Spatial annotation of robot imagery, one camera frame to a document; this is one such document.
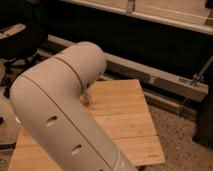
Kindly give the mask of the transparent gripper finger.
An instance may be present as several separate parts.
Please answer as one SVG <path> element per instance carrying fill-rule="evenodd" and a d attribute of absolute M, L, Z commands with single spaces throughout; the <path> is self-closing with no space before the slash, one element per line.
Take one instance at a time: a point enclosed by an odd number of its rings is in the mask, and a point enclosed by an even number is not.
<path fill-rule="evenodd" d="M 85 105 L 89 105 L 91 103 L 91 89 L 88 88 L 83 93 L 83 101 Z"/>

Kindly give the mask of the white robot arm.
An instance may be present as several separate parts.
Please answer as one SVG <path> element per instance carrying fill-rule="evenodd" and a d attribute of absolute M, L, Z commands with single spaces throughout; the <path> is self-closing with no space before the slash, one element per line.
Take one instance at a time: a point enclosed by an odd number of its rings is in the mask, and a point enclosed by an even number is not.
<path fill-rule="evenodd" d="M 105 68 L 101 48 L 79 42 L 12 84 L 10 101 L 18 119 L 63 171 L 137 171 L 80 101 Z"/>

